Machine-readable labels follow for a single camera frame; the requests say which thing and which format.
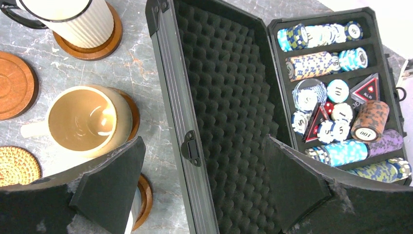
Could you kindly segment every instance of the black handle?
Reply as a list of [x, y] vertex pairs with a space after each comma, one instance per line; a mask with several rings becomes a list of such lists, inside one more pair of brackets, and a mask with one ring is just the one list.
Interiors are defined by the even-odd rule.
[[44, 25], [39, 20], [26, 19], [14, 13], [12, 9], [19, 9], [17, 6], [16, 0], [0, 0], [0, 10], [7, 15], [7, 17], [16, 21], [19, 24], [22, 24], [28, 28], [33, 29], [47, 29], [48, 27]]

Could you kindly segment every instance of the black foam piece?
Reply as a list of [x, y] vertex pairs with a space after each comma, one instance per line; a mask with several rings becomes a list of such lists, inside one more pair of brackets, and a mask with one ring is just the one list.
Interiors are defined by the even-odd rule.
[[[264, 152], [284, 233], [413, 233], [413, 209], [409, 205], [412, 187], [382, 183], [330, 167], [271, 136], [265, 140]], [[294, 205], [302, 203], [305, 207]]]
[[277, 233], [261, 149], [277, 113], [256, 30], [183, 1], [175, 11], [220, 232]]
[[[142, 138], [137, 136], [64, 172], [29, 185], [0, 187], [0, 233], [123, 234], [128, 217], [120, 214], [127, 207], [130, 211], [131, 191], [136, 189], [145, 151]], [[69, 206], [73, 197], [80, 201], [76, 208], [82, 213]]]
[[83, 175], [69, 206], [110, 233], [124, 234], [142, 165], [137, 156], [110, 158]]

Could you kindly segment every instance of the gray marble surface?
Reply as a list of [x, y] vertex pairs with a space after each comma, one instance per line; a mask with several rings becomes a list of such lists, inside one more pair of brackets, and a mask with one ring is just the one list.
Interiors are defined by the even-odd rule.
[[[272, 19], [329, 12], [316, 0], [226, 0], [262, 18]], [[0, 51], [24, 59], [35, 70], [40, 92], [35, 105], [25, 114], [0, 121], [0, 146], [15, 145], [32, 152], [44, 176], [84, 162], [62, 158], [47, 136], [24, 139], [19, 128], [43, 120], [53, 99], [63, 90], [81, 84], [116, 87], [130, 94], [141, 113], [138, 134], [147, 152], [142, 172], [153, 184], [154, 204], [147, 221], [134, 233], [188, 233], [182, 193], [175, 166], [162, 92], [145, 18], [146, 0], [108, 0], [121, 16], [124, 34], [115, 53], [99, 61], [81, 61], [66, 54], [50, 30], [25, 28], [0, 14]], [[403, 58], [391, 53], [396, 77]]]

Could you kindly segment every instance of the chip tray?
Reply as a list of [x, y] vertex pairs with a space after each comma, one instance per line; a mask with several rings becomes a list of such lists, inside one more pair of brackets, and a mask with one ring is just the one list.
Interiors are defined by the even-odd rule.
[[[292, 27], [300, 23], [304, 24], [305, 26], [322, 25], [328, 23], [340, 23], [342, 25], [345, 25], [346, 23], [352, 20], [358, 22], [361, 28], [363, 29], [364, 35], [363, 38], [360, 40], [347, 41], [344, 43], [330, 44], [314, 48], [305, 48], [288, 52], [284, 52], [277, 42], [277, 32], [280, 29]], [[398, 100], [395, 99], [397, 94], [395, 91], [394, 79], [393, 76], [389, 73], [387, 60], [385, 59], [383, 54], [381, 40], [378, 33], [378, 27], [375, 21], [375, 14], [371, 9], [362, 8], [347, 12], [335, 12], [334, 17], [326, 17], [326, 15], [319, 15], [300, 19], [275, 19], [270, 23], [268, 28], [271, 32], [272, 46], [275, 51], [275, 64], [278, 70], [279, 84], [281, 86], [280, 88], [283, 93], [283, 100], [285, 103], [285, 114], [288, 122], [288, 127], [291, 126], [291, 117], [296, 110], [291, 91], [294, 90], [295, 86], [299, 81], [290, 81], [288, 77], [288, 70], [285, 66], [285, 62], [283, 61], [290, 57], [318, 53], [322, 51], [327, 51], [329, 53], [340, 53], [344, 50], [351, 50], [358, 47], [362, 47], [366, 51], [369, 59], [367, 68], [349, 72], [342, 72], [338, 74], [331, 74], [316, 78], [322, 81], [326, 86], [335, 79], [341, 79], [345, 81], [351, 89], [352, 87], [356, 86], [358, 83], [366, 79], [369, 75], [373, 73], [378, 73], [380, 77], [380, 100], [384, 101], [390, 106], [390, 114], [385, 129], [395, 129], [399, 133], [403, 133], [403, 126], [400, 123], [400, 105], [398, 103]], [[354, 101], [351, 99], [350, 96], [347, 98], [345, 103], [351, 105], [352, 107], [353, 105], [355, 105]], [[353, 125], [355, 119], [356, 118], [354, 117], [350, 123], [350, 126]], [[302, 142], [300, 135], [296, 134], [292, 130], [292, 128], [289, 131], [289, 134], [291, 136], [291, 146], [302, 153], [304, 153], [305, 149], [322, 145], [322, 143], [318, 140], [313, 140], [308, 143]], [[338, 168], [342, 170], [348, 170], [356, 167], [369, 165], [371, 163], [380, 162], [386, 159], [393, 158], [395, 156], [406, 158], [404, 148], [397, 150], [395, 152], [390, 152], [377, 157], [368, 158], [363, 161], [342, 165]], [[405, 183], [405, 181], [406, 180], [402, 180], [398, 183], [403, 184]]]

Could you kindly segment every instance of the coffee mug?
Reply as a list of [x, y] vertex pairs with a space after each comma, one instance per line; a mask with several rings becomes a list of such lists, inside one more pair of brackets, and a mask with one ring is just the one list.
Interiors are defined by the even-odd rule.
[[115, 90], [82, 85], [60, 93], [45, 121], [23, 125], [24, 138], [49, 135], [68, 154], [97, 157], [124, 144], [132, 131], [132, 112]]
[[[50, 28], [80, 48], [105, 43], [114, 29], [105, 0], [0, 0], [0, 9], [12, 20], [33, 29]], [[12, 9], [22, 9], [38, 20], [26, 19]]]

